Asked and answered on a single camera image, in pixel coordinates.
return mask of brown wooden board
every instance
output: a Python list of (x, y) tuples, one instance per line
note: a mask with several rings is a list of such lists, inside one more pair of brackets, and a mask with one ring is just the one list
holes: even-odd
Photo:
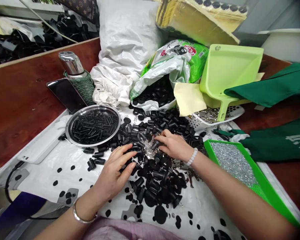
[(46, 87), (64, 77), (58, 53), (73, 51), (90, 71), (100, 50), (94, 38), (0, 65), (0, 167), (65, 110)]

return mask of black cable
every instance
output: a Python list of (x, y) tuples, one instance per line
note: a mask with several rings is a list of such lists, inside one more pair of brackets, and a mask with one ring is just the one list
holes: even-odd
[[(10, 198), (9, 190), (8, 190), (8, 187), (9, 187), (9, 181), (10, 181), (10, 178), (11, 178), (13, 172), (14, 172), (15, 170), (17, 170), (19, 167), (21, 167), (23, 164), (24, 164), (23, 161), (18, 162), (18, 163), (14, 166), (14, 168), (12, 169), (12, 171), (10, 172), (10, 174), (8, 175), (8, 178), (7, 178), (7, 181), (6, 181), (6, 185), (5, 185), (5, 187), (4, 187), (4, 192), (5, 192), (5, 195), (6, 195), (7, 200), (8, 200), (10, 203), (12, 203), (13, 201), (12, 201), (11, 198)], [(32, 219), (32, 220), (52, 220), (52, 219), (58, 219), (58, 218), (59, 218), (59, 217), (55, 217), (55, 218), (41, 218), (41, 217), (33, 218), (33, 217), (30, 217), (30, 216), (26, 216), (26, 215), (24, 215), (24, 214), (21, 213), (21, 212), (20, 212), (20, 214), (23, 215), (23, 216), (25, 216), (26, 218)]]

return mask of white container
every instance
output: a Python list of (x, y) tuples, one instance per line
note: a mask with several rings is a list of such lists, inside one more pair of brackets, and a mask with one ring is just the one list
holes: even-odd
[(189, 120), (189, 125), (191, 127), (193, 127), (196, 132), (198, 132), (198, 131), (202, 131), (205, 128), (216, 126), (216, 125), (224, 123), (224, 122), (229, 122), (229, 121), (232, 121), (232, 120), (240, 117), (244, 113), (244, 108), (241, 107), (240, 105), (238, 105), (238, 106), (230, 106), (230, 107), (228, 107), (227, 112), (230, 112), (230, 114), (232, 115), (232, 117), (229, 118), (229, 119), (227, 119), (227, 120), (224, 120), (222, 122), (207, 123), (207, 122), (205, 122), (204, 120), (202, 120), (200, 117), (198, 117), (194, 113), (192, 114), (192, 116), (193, 116), (192, 119), (189, 118), (188, 116), (186, 116), (186, 119)]
[(258, 34), (270, 36), (262, 45), (264, 54), (280, 60), (300, 63), (300, 29), (278, 29)]

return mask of bracelet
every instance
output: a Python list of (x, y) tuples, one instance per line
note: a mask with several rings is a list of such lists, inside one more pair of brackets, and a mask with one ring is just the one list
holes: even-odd
[(92, 220), (90, 220), (90, 221), (82, 220), (82, 219), (77, 215), (76, 204), (77, 204), (77, 201), (78, 201), (79, 198), (80, 198), (80, 197), (78, 197), (78, 198), (74, 201), (74, 204), (73, 204), (73, 206), (72, 206), (74, 218), (75, 218), (77, 221), (79, 221), (79, 222), (81, 222), (81, 223), (85, 223), (85, 224), (89, 224), (89, 223), (94, 222), (94, 220), (96, 220), (96, 218), (97, 218), (97, 214), (96, 214), (96, 215), (94, 216), (94, 218), (93, 218)]
[(190, 166), (190, 165), (191, 165), (191, 163), (192, 163), (193, 160), (195, 159), (197, 153), (198, 153), (198, 149), (197, 149), (197, 148), (194, 148), (193, 154), (192, 154), (190, 160), (187, 162), (187, 166)]

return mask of hand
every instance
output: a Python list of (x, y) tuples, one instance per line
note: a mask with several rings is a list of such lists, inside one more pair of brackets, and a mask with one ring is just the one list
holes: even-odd
[(131, 147), (132, 144), (128, 144), (113, 150), (97, 182), (92, 187), (96, 191), (96, 194), (100, 196), (103, 203), (115, 197), (123, 189), (132, 170), (136, 166), (136, 163), (130, 163), (122, 173), (119, 172), (121, 167), (137, 154), (137, 152), (129, 152), (123, 155)]
[(183, 137), (172, 134), (168, 129), (165, 129), (155, 139), (165, 144), (165, 146), (159, 146), (159, 149), (172, 158), (188, 162), (193, 154), (193, 148), (186, 143)]

